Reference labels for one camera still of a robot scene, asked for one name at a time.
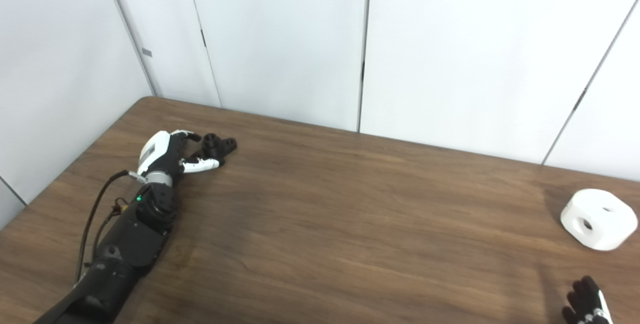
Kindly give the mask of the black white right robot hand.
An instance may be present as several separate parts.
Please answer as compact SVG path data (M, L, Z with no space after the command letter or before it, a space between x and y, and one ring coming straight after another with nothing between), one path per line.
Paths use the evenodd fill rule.
M562 308L567 323L613 323L610 308L596 281L589 275L574 281Z

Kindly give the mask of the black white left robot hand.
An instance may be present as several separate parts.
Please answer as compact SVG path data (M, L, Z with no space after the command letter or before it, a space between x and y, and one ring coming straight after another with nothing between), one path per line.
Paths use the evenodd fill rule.
M159 131L142 148L136 174L130 174L141 183L160 183L172 187L185 173L199 173L222 167L215 158L184 158L185 141L201 141L191 131Z

